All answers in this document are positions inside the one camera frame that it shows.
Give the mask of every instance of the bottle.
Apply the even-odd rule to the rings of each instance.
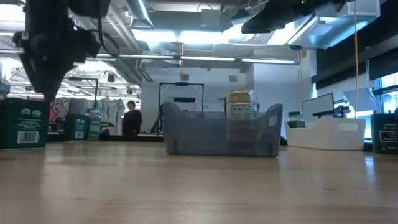
[[[293,111],[288,113],[287,125],[291,128],[305,128],[305,120],[301,112]]]

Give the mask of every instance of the white box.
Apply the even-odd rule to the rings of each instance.
[[[363,150],[365,119],[321,118],[305,123],[306,128],[290,128],[285,123],[287,145],[312,149]]]

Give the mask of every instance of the person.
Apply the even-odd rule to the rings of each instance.
[[[130,109],[129,112],[124,114],[123,118],[123,135],[124,136],[136,136],[140,133],[142,116],[139,110],[136,110],[136,103],[129,101],[127,107]]]

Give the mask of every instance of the table surface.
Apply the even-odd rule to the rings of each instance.
[[[1,223],[398,223],[398,157],[281,148],[169,156],[162,143],[0,152]]]

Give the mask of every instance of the gray plastic bin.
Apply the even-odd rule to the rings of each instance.
[[[267,156],[279,154],[282,104],[258,119],[228,120],[222,112],[183,112],[172,102],[164,107],[164,138],[169,154]]]

